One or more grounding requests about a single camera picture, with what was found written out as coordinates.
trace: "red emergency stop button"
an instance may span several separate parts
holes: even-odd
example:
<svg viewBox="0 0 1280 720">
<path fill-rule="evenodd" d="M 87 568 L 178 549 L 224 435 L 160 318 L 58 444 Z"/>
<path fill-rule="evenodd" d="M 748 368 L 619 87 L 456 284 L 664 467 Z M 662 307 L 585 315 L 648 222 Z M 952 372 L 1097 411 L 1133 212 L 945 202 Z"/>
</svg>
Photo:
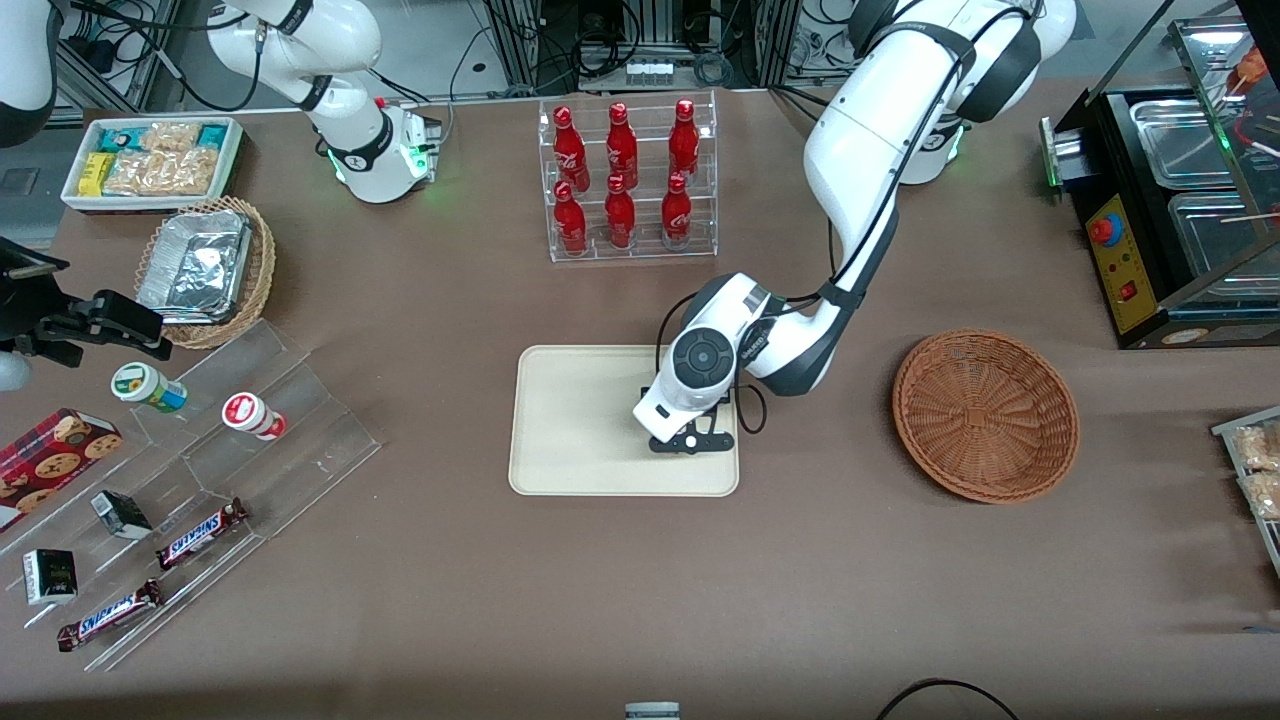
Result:
<svg viewBox="0 0 1280 720">
<path fill-rule="evenodd" d="M 1112 247 L 1120 242 L 1124 233 L 1124 220 L 1115 213 L 1098 218 L 1089 223 L 1089 240 L 1102 247 Z"/>
</svg>

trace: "small black box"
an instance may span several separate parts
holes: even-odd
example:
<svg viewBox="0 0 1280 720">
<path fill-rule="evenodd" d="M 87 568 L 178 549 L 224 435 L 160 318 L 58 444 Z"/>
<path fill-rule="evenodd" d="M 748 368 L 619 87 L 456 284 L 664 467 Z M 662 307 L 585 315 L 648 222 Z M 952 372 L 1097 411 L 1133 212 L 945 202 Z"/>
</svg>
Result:
<svg viewBox="0 0 1280 720">
<path fill-rule="evenodd" d="M 90 502 L 106 525 L 106 532 L 118 538 L 142 539 L 152 530 L 151 523 L 129 496 L 105 489 L 95 495 Z"/>
<path fill-rule="evenodd" d="M 32 550 L 22 556 L 27 605 L 63 605 L 76 600 L 76 561 L 69 550 Z"/>
</svg>

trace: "white tray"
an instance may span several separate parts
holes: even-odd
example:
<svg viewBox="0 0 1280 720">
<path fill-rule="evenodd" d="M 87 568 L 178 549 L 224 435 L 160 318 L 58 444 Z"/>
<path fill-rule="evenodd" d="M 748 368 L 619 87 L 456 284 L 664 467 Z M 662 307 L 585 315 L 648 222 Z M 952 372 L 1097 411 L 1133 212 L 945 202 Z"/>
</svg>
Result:
<svg viewBox="0 0 1280 720">
<path fill-rule="evenodd" d="M 737 488 L 733 405 L 716 429 L 733 450 L 658 455 L 631 416 L 653 383 L 653 346 L 535 345 L 520 356 L 511 487 L 521 495 L 724 497 Z"/>
<path fill-rule="evenodd" d="M 155 122 L 191 122 L 205 126 L 225 126 L 227 136 L 223 146 L 218 150 L 218 165 L 214 167 L 214 179 L 209 183 L 209 192 L 204 195 L 166 195 L 148 197 L 127 196 L 87 196 L 77 192 L 81 173 L 84 172 L 84 160 L 93 152 L 102 136 L 102 131 L 136 128 L 150 126 Z M 227 182 L 232 177 L 232 168 L 236 165 L 236 154 L 239 150 L 243 129 L 234 119 L 225 115 L 163 115 L 146 118 L 116 118 L 110 120 L 93 120 L 84 128 L 84 137 L 81 140 L 79 150 L 76 151 L 76 161 L 63 183 L 63 202 L 68 208 L 81 213 L 148 213 L 156 210 L 175 210 L 195 205 L 204 200 L 215 200 L 223 196 Z"/>
</svg>

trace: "coca-cola bottle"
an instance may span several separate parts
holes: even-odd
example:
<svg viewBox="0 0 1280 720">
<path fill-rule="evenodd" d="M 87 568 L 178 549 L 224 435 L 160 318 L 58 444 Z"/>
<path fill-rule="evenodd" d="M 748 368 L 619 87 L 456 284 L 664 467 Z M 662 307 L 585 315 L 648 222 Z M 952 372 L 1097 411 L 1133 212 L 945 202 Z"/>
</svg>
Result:
<svg viewBox="0 0 1280 720">
<path fill-rule="evenodd" d="M 662 242 L 668 250 L 689 246 L 689 213 L 692 205 L 685 192 L 684 173 L 671 173 L 667 195 L 662 199 Z"/>
<path fill-rule="evenodd" d="M 640 184 L 640 160 L 636 133 L 627 122 L 627 106 L 609 105 L 609 137 L 604 141 L 609 151 L 609 173 L 620 173 L 627 190 Z"/>
<path fill-rule="evenodd" d="M 671 172 L 684 173 L 686 181 L 698 174 L 698 126 L 694 124 L 694 101 L 684 97 L 676 101 L 676 124 L 667 141 L 671 151 Z"/>
<path fill-rule="evenodd" d="M 559 234 L 561 246 L 570 255 L 586 252 L 586 214 L 582 206 L 573 200 L 573 188 L 568 181 L 556 183 L 556 232 Z"/>
<path fill-rule="evenodd" d="M 636 228 L 636 204 L 627 193 L 622 173 L 609 176 L 609 196 L 604 199 L 604 214 L 609 218 L 609 242 L 620 250 L 631 247 Z"/>
<path fill-rule="evenodd" d="M 552 113 L 556 122 L 556 164 L 561 169 L 561 179 L 572 183 L 577 192 L 591 187 L 591 173 L 586 169 L 586 146 L 582 136 L 573 127 L 573 114 L 561 105 Z"/>
</svg>

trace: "snickers bar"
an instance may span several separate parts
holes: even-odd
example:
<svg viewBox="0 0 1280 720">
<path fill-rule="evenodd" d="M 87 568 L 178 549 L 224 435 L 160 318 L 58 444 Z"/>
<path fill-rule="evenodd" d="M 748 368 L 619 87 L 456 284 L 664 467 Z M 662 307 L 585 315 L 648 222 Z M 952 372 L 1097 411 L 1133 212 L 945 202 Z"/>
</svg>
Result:
<svg viewBox="0 0 1280 720">
<path fill-rule="evenodd" d="M 187 534 L 169 543 L 169 547 L 156 551 L 160 559 L 160 569 L 169 570 L 175 565 L 186 562 L 201 550 L 209 547 L 214 538 L 232 529 L 248 518 L 248 511 L 241 505 L 238 497 L 232 498 L 229 505 L 218 509 L 207 520 L 192 528 Z"/>
<path fill-rule="evenodd" d="M 119 628 L 140 616 L 143 610 L 164 605 L 160 584 L 147 580 L 136 592 L 129 593 L 111 605 L 99 610 L 79 623 L 73 623 L 58 630 L 58 651 L 70 652 L 97 637 L 108 628 Z"/>
</svg>

